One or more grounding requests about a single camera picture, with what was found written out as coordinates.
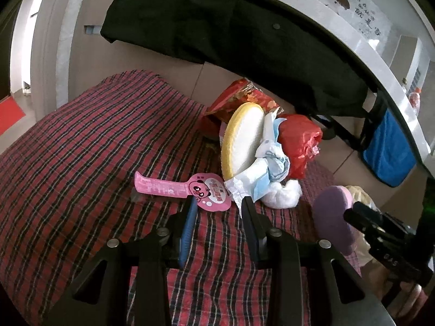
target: red mat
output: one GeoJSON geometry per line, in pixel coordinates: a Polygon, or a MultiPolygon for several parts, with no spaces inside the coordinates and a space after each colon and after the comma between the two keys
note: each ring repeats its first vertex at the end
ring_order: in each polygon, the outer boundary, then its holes
{"type": "Polygon", "coordinates": [[[26,114],[21,110],[17,102],[12,97],[7,97],[0,102],[0,135],[15,124],[26,114]]]}

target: blue gripper pad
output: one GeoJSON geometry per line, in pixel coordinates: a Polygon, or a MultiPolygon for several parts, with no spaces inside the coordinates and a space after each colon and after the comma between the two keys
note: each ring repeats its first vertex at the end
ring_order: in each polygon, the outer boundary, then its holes
{"type": "Polygon", "coordinates": [[[184,224],[183,233],[180,239],[180,254],[178,256],[178,264],[183,269],[188,260],[190,245],[192,243],[193,230],[195,228],[196,215],[198,212],[198,205],[196,199],[192,197],[189,213],[184,224]]]}

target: pink tag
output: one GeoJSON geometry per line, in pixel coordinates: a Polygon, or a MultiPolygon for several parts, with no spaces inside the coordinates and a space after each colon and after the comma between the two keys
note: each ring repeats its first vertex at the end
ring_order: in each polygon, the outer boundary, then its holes
{"type": "Polygon", "coordinates": [[[139,172],[134,174],[134,186],[143,194],[186,198],[195,196],[198,206],[210,211],[226,211],[231,207],[231,199],[222,178],[214,173],[199,173],[186,183],[145,178],[139,172]]]}

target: red plastic bag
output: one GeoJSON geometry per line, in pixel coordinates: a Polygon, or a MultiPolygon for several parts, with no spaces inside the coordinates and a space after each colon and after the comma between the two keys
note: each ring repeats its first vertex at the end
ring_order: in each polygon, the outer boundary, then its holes
{"type": "Polygon", "coordinates": [[[284,154],[290,159],[287,178],[303,179],[308,161],[319,153],[317,145],[322,139],[322,130],[303,115],[283,114],[279,117],[287,119],[279,125],[278,136],[284,154]]]}
{"type": "Polygon", "coordinates": [[[230,84],[206,109],[199,130],[210,139],[219,139],[220,123],[228,124],[237,108],[247,102],[258,104],[266,114],[278,107],[271,97],[254,86],[251,81],[239,79],[230,84]]]}

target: yellow sponge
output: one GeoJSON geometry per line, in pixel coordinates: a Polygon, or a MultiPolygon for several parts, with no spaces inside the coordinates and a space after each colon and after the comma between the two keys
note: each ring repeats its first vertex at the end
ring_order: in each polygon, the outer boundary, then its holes
{"type": "Polygon", "coordinates": [[[225,181],[249,168],[260,145],[265,114],[261,106],[244,103],[234,112],[223,135],[220,160],[225,181]]]}

